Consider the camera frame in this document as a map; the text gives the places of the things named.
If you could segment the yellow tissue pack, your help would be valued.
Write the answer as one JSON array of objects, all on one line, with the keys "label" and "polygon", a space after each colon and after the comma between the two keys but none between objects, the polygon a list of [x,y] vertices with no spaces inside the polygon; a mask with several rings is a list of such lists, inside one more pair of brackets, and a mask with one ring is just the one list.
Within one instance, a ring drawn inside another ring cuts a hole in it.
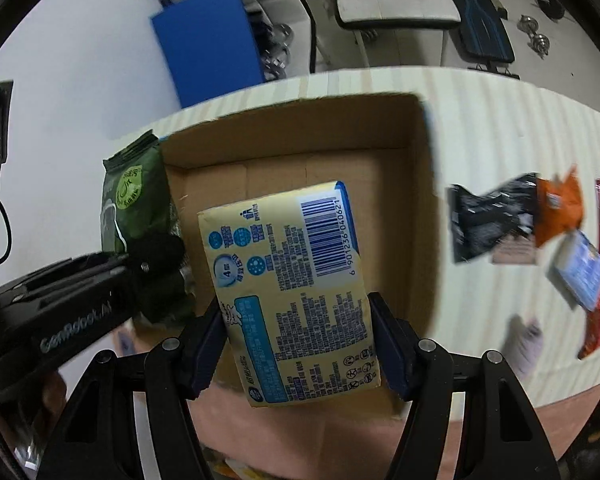
[{"label": "yellow tissue pack", "polygon": [[342,182],[209,208],[198,226],[251,405],[313,402],[380,385]]}]

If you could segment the open cardboard box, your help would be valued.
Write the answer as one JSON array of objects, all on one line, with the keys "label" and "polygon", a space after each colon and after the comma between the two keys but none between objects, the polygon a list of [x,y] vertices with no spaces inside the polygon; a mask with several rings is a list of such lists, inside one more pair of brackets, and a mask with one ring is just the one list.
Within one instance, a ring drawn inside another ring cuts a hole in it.
[{"label": "open cardboard box", "polygon": [[198,307],[228,341],[198,410],[389,418],[368,295],[436,302],[438,206],[413,93],[215,99],[155,125]]}]

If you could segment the black snack bag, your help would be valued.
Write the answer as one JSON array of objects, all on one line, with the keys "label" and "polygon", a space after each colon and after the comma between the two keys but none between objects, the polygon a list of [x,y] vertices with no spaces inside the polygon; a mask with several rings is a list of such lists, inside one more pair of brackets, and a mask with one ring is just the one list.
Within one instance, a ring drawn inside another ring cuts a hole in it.
[{"label": "black snack bag", "polygon": [[468,262],[493,250],[507,235],[534,241],[538,175],[522,174],[483,195],[459,184],[448,188],[453,257]]}]

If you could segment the light blue tissue pack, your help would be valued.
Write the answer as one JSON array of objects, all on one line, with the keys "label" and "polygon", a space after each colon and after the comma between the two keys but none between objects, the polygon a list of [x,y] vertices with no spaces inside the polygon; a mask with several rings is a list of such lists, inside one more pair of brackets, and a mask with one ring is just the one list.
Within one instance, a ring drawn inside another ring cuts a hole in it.
[{"label": "light blue tissue pack", "polygon": [[593,311],[600,296],[600,253],[580,230],[572,230],[560,243],[547,277],[571,307]]}]

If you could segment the green snack bag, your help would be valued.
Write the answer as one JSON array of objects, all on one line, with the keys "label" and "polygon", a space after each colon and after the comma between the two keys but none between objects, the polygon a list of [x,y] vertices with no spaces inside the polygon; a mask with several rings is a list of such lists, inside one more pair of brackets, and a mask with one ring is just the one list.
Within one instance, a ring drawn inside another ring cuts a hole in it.
[{"label": "green snack bag", "polygon": [[180,234],[160,140],[150,130],[105,159],[100,247],[126,252],[149,235]]}]

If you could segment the striped table cloth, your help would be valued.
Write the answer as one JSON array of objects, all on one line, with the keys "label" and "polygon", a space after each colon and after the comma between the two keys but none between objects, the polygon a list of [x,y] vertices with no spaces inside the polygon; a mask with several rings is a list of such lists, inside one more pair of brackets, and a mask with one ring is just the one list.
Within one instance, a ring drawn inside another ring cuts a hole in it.
[{"label": "striped table cloth", "polygon": [[261,84],[149,125],[162,140],[196,293],[213,292],[198,228],[207,208],[341,181],[364,283],[396,315],[454,353],[498,347],[513,316],[544,334],[524,388],[535,406],[600,385],[600,350],[577,357],[585,315],[548,278],[558,241],[535,263],[457,263],[448,191],[489,192],[521,174],[577,170],[583,232],[596,237],[600,113],[556,92],[473,70],[337,70]]}]

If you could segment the orange snack bag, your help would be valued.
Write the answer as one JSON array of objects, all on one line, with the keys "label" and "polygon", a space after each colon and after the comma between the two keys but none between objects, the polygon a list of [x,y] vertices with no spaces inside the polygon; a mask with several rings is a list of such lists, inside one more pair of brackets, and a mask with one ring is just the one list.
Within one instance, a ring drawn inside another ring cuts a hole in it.
[{"label": "orange snack bag", "polygon": [[534,234],[537,248],[562,233],[580,229],[584,203],[576,165],[570,168],[564,180],[539,179],[536,188],[538,212]]}]

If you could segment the pink card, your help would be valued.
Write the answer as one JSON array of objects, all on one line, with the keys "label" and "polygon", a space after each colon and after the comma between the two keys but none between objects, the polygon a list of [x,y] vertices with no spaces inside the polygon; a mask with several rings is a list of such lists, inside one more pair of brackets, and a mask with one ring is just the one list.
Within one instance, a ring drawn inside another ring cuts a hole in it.
[{"label": "pink card", "polygon": [[493,264],[513,264],[528,266],[536,263],[536,247],[534,236],[522,236],[509,233],[498,241],[493,249]]}]

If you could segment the blue black weight bench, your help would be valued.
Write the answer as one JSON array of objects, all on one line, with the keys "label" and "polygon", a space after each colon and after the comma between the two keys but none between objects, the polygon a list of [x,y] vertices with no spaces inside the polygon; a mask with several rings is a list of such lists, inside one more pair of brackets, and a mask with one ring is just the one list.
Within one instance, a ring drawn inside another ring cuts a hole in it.
[{"label": "blue black weight bench", "polygon": [[515,62],[512,44],[503,21],[491,0],[453,0],[460,14],[460,26],[453,40],[463,61],[474,63],[474,70],[519,80],[509,71]]}]

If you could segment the blue foam mat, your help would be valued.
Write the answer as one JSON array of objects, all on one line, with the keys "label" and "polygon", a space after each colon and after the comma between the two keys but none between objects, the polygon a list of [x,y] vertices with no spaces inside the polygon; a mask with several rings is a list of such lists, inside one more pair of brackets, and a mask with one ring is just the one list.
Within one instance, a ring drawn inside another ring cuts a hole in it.
[{"label": "blue foam mat", "polygon": [[242,0],[182,0],[151,25],[181,107],[265,83]]}]

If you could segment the chrome dumbbell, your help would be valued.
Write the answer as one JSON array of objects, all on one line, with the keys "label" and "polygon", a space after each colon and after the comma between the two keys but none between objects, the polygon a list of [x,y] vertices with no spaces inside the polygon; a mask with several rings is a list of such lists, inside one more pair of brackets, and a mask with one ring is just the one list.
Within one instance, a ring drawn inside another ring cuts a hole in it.
[{"label": "chrome dumbbell", "polygon": [[528,46],[540,58],[545,58],[550,54],[550,38],[539,32],[539,23],[535,18],[522,14],[517,27],[528,36]]}]

